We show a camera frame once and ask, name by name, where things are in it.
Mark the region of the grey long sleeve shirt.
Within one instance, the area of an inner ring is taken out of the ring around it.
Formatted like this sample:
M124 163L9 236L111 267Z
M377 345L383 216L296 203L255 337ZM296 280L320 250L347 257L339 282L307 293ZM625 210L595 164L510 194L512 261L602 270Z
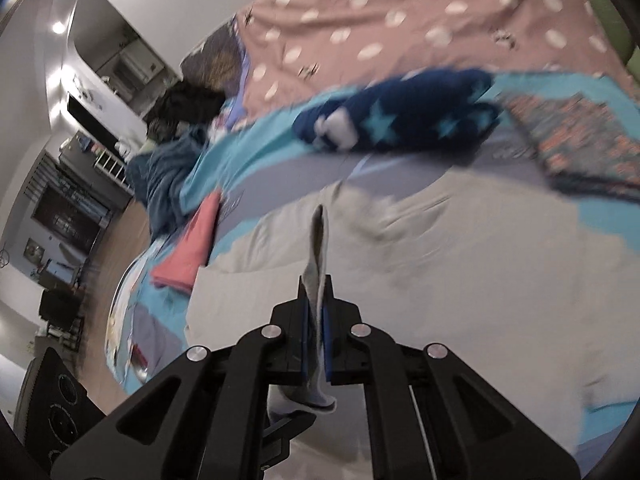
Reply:
M448 171L403 200L335 183L198 271L186 340L219 349L322 276L400 344L441 342L567 451L587 408L639 395L639 256L577 207Z

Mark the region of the black clothes pile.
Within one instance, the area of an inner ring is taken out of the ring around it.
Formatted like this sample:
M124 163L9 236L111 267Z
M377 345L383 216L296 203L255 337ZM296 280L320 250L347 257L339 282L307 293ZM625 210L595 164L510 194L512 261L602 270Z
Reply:
M176 136L178 125L204 125L217 117L226 102L221 90L180 80L168 88L143 117L146 136L156 143Z

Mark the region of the folded pink garment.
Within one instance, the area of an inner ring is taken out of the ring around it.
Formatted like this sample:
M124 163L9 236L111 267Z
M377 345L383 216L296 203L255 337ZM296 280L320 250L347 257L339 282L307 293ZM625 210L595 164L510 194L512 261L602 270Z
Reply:
M155 287L190 295L198 270L208 261L213 248L221 200L221 189L215 188L201 202L174 249L152 269L151 282Z

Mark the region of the dark blue fleece blanket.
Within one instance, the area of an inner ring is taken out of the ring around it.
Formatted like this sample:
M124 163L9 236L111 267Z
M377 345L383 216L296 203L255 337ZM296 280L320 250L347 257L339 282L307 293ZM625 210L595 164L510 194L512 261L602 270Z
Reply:
M193 126L179 139L137 154L126 166L126 180L149 217L150 239L170 235L186 223L180 192L207 148L207 129Z

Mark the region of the white shelf rack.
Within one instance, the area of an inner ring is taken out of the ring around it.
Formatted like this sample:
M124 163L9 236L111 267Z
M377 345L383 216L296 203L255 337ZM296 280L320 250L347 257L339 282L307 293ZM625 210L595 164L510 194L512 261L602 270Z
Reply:
M134 195L134 190L126 178L126 165L111 152L104 150L97 154L93 167L126 193Z

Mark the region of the white plush toy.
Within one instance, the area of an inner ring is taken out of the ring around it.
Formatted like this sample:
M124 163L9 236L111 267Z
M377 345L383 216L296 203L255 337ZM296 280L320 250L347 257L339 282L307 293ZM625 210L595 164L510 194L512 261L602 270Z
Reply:
M115 148L124 162L129 162L139 151L136 144L132 144L129 139L123 138L115 143Z

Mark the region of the navy star plush garment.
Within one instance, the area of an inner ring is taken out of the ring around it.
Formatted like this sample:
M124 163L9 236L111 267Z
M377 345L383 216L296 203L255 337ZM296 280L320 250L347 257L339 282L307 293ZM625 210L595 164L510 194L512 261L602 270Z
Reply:
M497 125L500 107L482 99L493 83L477 68L422 70L308 108L292 129L318 151L469 151Z

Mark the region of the folded floral patterned garment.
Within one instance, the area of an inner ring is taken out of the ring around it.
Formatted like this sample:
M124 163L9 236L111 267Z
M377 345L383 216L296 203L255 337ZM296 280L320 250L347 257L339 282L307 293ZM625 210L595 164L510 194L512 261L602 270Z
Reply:
M639 140L608 104L581 93L544 99L504 92L499 102L525 134L552 188L638 203Z

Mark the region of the dark patterned pillow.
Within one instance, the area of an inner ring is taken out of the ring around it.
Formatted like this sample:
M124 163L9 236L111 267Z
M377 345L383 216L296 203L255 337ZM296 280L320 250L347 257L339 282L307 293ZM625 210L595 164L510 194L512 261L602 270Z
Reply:
M238 23L232 18L183 58L182 78L189 84L222 91L232 98L240 91L243 54Z

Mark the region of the pink polka dot sheet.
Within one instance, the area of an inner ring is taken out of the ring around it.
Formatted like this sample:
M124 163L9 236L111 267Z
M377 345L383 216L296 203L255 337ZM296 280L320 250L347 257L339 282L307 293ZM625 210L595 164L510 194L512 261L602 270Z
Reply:
M588 0L255 0L238 15L248 119L429 67L632 82Z

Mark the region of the far green pillow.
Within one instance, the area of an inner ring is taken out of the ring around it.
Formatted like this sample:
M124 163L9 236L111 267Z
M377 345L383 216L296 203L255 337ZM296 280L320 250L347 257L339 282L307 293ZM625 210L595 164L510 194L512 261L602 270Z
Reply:
M593 14L601 24L608 42L626 65L634 55L636 44L631 33L611 0L588 0Z

